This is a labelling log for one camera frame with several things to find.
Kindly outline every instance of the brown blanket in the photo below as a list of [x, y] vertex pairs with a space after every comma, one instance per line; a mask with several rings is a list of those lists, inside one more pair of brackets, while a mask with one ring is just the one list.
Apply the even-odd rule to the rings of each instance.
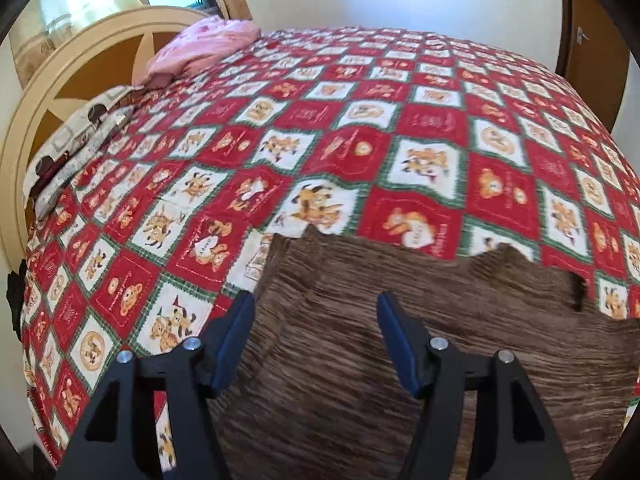
[[[638, 370], [638, 325], [593, 305], [582, 283], [516, 250], [453, 262], [308, 229], [276, 235], [258, 313], [229, 391], [211, 403], [236, 479], [396, 478], [420, 405], [404, 391], [376, 322], [387, 288], [462, 351], [513, 349], [542, 396], [575, 478], [617, 440]], [[465, 477], [474, 396], [452, 479]]]

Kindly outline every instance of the headboard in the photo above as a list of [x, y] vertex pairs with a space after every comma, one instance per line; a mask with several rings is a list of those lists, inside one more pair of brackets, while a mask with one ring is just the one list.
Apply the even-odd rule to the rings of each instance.
[[30, 208], [22, 180], [42, 143], [82, 104], [132, 76], [180, 31], [206, 17], [181, 7], [141, 7], [109, 16], [62, 44], [35, 73], [0, 146], [0, 235], [10, 267], [24, 258]]

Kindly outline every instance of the blue gripper pad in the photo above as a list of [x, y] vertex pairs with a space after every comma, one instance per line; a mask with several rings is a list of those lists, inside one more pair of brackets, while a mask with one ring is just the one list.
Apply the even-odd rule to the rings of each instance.
[[429, 340], [428, 332], [420, 320], [412, 319], [404, 313], [391, 291], [378, 296], [376, 313], [380, 331], [385, 339], [386, 351], [396, 367], [400, 384], [409, 390], [415, 399], [420, 399], [424, 385], [418, 369], [418, 355], [422, 355], [423, 352], [420, 350], [424, 347], [415, 336], [426, 337], [426, 342]]
[[242, 357], [242, 350], [249, 339], [249, 333], [255, 320], [255, 300], [253, 295], [242, 291], [234, 300], [231, 308], [224, 317], [213, 320], [212, 323], [224, 321], [220, 325], [216, 350], [215, 372], [211, 380], [211, 387], [216, 394], [224, 392], [234, 378], [234, 373]]

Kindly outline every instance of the door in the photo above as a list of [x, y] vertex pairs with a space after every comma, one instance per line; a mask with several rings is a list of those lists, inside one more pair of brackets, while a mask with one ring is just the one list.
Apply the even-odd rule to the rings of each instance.
[[566, 79], [611, 131], [629, 67], [629, 47], [598, 0], [571, 0], [572, 37]]

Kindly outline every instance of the pillow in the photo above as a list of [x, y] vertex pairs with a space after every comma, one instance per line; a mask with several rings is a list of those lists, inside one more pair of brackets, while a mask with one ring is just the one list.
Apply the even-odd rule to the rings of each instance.
[[29, 198], [49, 183], [55, 174], [50, 170], [52, 167], [62, 167], [64, 162], [58, 162], [60, 158], [69, 160], [88, 142], [107, 112], [130, 104], [141, 90], [134, 86], [116, 86], [73, 113], [40, 147], [27, 167], [22, 184], [22, 206], [26, 208]]
[[80, 152], [69, 159], [64, 167], [52, 176], [50, 182], [36, 199], [34, 210], [37, 221], [44, 219], [53, 210], [66, 184], [85, 167], [107, 140], [111, 139], [129, 122], [134, 110], [133, 106], [119, 108], [104, 118], [97, 131]]

